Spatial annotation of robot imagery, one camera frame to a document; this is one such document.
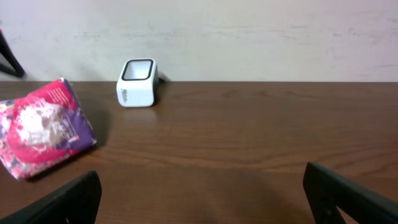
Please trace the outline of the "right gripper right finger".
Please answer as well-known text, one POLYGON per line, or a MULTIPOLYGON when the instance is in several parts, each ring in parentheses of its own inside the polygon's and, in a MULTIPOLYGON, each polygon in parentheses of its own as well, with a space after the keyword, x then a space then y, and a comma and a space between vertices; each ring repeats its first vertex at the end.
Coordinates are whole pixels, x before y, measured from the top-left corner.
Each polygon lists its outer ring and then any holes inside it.
POLYGON ((397 202, 315 162, 308 162, 303 188, 315 223, 344 223, 340 210, 358 223, 397 224, 397 202))

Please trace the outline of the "purple red pantyliner pack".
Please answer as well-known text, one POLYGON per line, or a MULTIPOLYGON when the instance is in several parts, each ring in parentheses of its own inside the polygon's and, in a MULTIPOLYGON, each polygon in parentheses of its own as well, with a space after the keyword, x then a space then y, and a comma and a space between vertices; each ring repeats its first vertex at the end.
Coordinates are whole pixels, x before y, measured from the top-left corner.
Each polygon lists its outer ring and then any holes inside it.
POLYGON ((15 179, 36 176, 95 144, 93 128, 64 78, 1 102, 1 162, 15 179))

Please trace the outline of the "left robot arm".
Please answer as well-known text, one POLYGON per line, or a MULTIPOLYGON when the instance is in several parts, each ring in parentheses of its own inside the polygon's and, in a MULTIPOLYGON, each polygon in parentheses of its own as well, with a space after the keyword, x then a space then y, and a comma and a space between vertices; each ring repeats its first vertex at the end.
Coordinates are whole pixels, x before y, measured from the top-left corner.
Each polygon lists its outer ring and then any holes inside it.
POLYGON ((23 78, 25 71, 11 52, 9 45, 1 31, 1 72, 16 77, 23 78))

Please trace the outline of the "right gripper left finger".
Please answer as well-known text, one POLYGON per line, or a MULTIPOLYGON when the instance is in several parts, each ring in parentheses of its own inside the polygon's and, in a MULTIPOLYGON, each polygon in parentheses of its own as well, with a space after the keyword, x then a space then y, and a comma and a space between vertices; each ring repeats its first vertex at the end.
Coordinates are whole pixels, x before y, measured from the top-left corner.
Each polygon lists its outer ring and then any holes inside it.
POLYGON ((2 218, 1 224, 94 224, 101 194, 100 178, 90 171, 2 218))

